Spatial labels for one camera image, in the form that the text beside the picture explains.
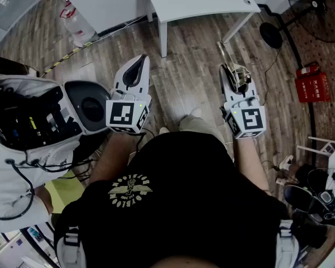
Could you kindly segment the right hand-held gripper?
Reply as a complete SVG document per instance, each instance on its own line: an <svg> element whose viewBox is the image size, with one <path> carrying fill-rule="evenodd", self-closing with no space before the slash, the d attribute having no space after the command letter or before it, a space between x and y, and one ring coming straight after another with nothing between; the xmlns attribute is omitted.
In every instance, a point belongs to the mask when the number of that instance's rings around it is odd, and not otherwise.
<svg viewBox="0 0 335 268"><path fill-rule="evenodd" d="M252 78L247 79L239 87L235 70L227 65L219 68L221 90L227 96L223 105L224 120L229 125L235 139L252 138L266 131L265 107L260 105L259 96L256 94L255 82Z"/></svg>

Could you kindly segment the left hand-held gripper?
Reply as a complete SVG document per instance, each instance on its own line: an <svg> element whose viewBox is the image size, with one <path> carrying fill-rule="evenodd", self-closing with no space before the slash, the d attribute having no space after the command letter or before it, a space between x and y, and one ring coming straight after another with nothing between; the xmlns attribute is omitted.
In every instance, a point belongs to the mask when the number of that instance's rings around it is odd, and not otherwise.
<svg viewBox="0 0 335 268"><path fill-rule="evenodd" d="M107 127L117 133L141 132L152 101L149 82L150 59L145 54L129 60L116 72L114 87L130 89L112 89L111 99L106 101Z"/></svg>

